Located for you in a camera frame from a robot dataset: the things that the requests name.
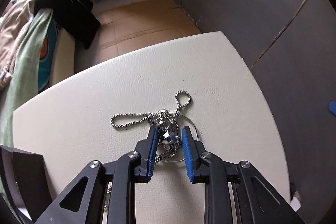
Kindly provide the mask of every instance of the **black cloth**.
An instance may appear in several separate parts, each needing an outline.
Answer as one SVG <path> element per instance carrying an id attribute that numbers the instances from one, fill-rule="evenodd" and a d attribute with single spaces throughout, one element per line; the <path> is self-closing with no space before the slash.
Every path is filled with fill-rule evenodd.
<path id="1" fill-rule="evenodd" d="M 90 0 L 36 0 L 34 15 L 41 8 L 53 9 L 57 24 L 83 42 L 85 48 L 89 48 L 100 27 L 99 21 L 91 13 L 92 7 Z"/>

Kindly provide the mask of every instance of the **wooden floor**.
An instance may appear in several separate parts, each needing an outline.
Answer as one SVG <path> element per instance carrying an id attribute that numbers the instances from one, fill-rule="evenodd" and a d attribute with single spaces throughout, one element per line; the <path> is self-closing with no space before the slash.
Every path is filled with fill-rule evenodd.
<path id="1" fill-rule="evenodd" d="M 75 72 L 157 43 L 201 33 L 172 0 L 146 0 L 99 13 L 90 49 L 76 45 Z"/>

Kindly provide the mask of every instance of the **blue gripper pad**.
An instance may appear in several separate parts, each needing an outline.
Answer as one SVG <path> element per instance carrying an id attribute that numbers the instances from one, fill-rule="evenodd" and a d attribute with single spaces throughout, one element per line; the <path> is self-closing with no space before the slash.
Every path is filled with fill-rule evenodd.
<path id="1" fill-rule="evenodd" d="M 335 101 L 331 101 L 329 103 L 329 111 L 336 116 L 336 102 Z"/>
<path id="2" fill-rule="evenodd" d="M 193 182 L 194 180 L 194 168 L 193 168 L 193 161 L 190 153 L 190 147 L 188 143 L 187 134 L 185 132 L 185 129 L 182 129 L 182 148 L 184 153 L 184 159 L 185 159 L 185 168 L 187 170 L 187 175 L 189 177 L 189 180 Z"/>
<path id="3" fill-rule="evenodd" d="M 158 130 L 156 129 L 154 132 L 154 137 L 152 139 L 151 149 L 148 155 L 148 165 L 147 165 L 147 178 L 151 181 L 151 177 L 153 176 L 154 172 L 154 164 L 155 164 L 155 156 L 156 156 L 156 149 L 158 145 L 159 134 Z"/>

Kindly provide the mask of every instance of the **metal key ring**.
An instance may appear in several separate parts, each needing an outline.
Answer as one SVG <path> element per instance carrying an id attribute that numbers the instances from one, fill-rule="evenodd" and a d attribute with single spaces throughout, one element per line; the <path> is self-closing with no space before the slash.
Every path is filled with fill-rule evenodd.
<path id="1" fill-rule="evenodd" d="M 186 119 L 188 122 L 191 123 L 191 125 L 195 128 L 195 131 L 196 131 L 196 139 L 199 141 L 199 134 L 198 134 L 198 131 L 197 131 L 197 128 L 196 128 L 196 125 L 194 124 L 194 122 L 192 120 L 190 120 L 187 116 L 184 116 L 182 114 L 179 115 L 179 117 L 183 117 L 184 119 Z M 165 161 L 165 162 L 182 162 L 184 161 L 185 159 L 181 159 L 181 160 L 166 160 L 166 159 L 163 159 L 162 161 Z"/>

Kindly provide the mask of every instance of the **textured tabletop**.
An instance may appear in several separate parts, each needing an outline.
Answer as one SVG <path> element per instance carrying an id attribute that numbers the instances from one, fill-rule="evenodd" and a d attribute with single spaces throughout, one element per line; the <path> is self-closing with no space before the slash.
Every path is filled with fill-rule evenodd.
<path id="1" fill-rule="evenodd" d="M 289 200 L 286 158 L 277 127 L 252 74 L 221 32 L 184 37 L 113 58 L 42 92 L 14 112 L 16 148 L 42 154 L 56 193 L 91 160 L 116 160 L 147 137 L 149 126 L 115 130 L 116 113 L 193 103 L 205 148 L 225 161 L 250 161 Z M 204 186 L 184 163 L 159 163 L 149 184 L 136 185 L 137 223 L 203 223 Z"/>

